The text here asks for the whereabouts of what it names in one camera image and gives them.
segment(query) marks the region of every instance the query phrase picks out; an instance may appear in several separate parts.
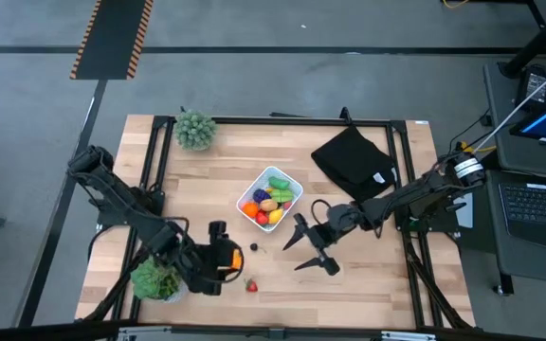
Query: plant pot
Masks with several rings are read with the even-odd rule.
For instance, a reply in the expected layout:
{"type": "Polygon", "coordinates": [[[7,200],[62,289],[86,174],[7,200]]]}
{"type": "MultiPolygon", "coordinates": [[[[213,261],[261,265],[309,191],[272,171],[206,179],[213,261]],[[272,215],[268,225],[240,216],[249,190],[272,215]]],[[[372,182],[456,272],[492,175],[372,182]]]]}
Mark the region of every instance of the plant pot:
{"type": "Polygon", "coordinates": [[[188,292],[189,292],[189,287],[187,286],[187,283],[185,283],[185,281],[182,280],[180,281],[180,283],[178,283],[178,290],[175,293],[173,293],[168,298],[159,299],[159,301],[165,302],[165,303],[175,303],[175,302],[178,302],[180,299],[182,299],[182,297],[186,296],[188,292]]]}

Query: toy fruit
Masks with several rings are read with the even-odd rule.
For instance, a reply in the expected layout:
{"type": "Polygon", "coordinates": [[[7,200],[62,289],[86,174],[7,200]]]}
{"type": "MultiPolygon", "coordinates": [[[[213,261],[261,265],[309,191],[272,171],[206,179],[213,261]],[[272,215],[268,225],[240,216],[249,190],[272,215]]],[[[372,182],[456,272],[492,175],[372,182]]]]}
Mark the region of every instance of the toy fruit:
{"type": "Polygon", "coordinates": [[[256,203],[245,203],[242,207],[242,211],[246,214],[246,216],[254,218],[258,213],[258,205],[256,205],[256,203]]]}
{"type": "Polygon", "coordinates": [[[246,291],[249,293],[258,292],[258,286],[256,285],[256,282],[254,280],[248,279],[246,281],[246,291]]]}
{"type": "Polygon", "coordinates": [[[283,180],[283,179],[280,179],[280,178],[276,178],[275,176],[271,176],[269,178],[269,185],[272,187],[272,188],[277,188],[277,189],[288,189],[288,186],[290,186],[290,182],[287,181],[287,180],[283,180]]]}
{"type": "Polygon", "coordinates": [[[266,216],[266,212],[258,211],[258,213],[256,214],[256,223],[260,225],[269,223],[269,218],[266,216]]]}
{"type": "Polygon", "coordinates": [[[276,209],[269,212],[269,223],[276,224],[279,220],[282,219],[283,209],[276,209]]]}
{"type": "Polygon", "coordinates": [[[271,196],[264,191],[264,189],[256,189],[254,193],[252,193],[252,199],[257,203],[260,203],[264,199],[271,199],[271,196]]]}
{"type": "Polygon", "coordinates": [[[285,203],[294,199],[294,193],[288,189],[273,189],[271,190],[271,199],[278,203],[285,203]]]}
{"type": "Polygon", "coordinates": [[[265,212],[272,211],[277,208],[277,202],[273,199],[264,199],[261,201],[261,210],[265,212]]]}

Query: gray floor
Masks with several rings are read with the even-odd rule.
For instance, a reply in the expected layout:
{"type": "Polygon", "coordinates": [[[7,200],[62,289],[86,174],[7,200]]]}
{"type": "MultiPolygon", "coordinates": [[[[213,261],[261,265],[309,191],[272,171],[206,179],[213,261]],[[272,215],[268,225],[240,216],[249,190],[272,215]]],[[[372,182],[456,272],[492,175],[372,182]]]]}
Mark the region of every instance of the gray floor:
{"type": "MultiPolygon", "coordinates": [[[[0,45],[76,45],[92,7],[88,0],[0,0],[0,45]]],[[[146,45],[520,46],[536,32],[520,5],[159,0],[146,45]]],[[[68,79],[74,58],[0,55],[0,215],[8,218],[0,229],[0,328],[13,319],[96,86],[68,79]]],[[[336,117],[348,106],[355,117],[428,120],[443,153],[486,109],[482,66],[498,59],[143,55],[133,81],[108,82],[91,143],[115,151],[127,114],[175,114],[180,105],[212,115],[312,117],[336,117]]],[[[464,139],[482,132],[477,126],[464,139]]],[[[36,323],[72,320],[95,219],[77,193],[36,323]]],[[[491,255],[464,253],[478,325],[546,336],[546,282],[518,278],[517,295],[498,297],[489,290],[498,280],[495,263],[491,255]]]]}

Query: succulent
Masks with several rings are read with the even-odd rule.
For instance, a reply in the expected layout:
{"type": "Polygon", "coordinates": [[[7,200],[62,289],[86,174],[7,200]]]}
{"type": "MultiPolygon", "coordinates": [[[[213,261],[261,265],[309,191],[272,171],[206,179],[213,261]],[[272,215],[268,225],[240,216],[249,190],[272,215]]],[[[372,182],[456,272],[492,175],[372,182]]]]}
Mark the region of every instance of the succulent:
{"type": "Polygon", "coordinates": [[[182,278],[173,267],[163,267],[149,257],[130,275],[134,295],[142,298],[165,299],[174,294],[182,278]]]}
{"type": "Polygon", "coordinates": [[[176,118],[174,130],[178,144],[187,151],[203,151],[212,143],[216,123],[198,111],[189,110],[176,118]]]}

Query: floor mat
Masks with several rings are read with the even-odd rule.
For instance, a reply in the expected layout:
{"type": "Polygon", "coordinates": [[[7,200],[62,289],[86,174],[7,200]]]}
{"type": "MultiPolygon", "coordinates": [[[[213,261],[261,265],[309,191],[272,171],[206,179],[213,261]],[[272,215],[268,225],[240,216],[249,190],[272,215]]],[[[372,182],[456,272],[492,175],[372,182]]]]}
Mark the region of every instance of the floor mat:
{"type": "Polygon", "coordinates": [[[71,70],[72,80],[130,80],[153,0],[98,0],[71,70]]]}

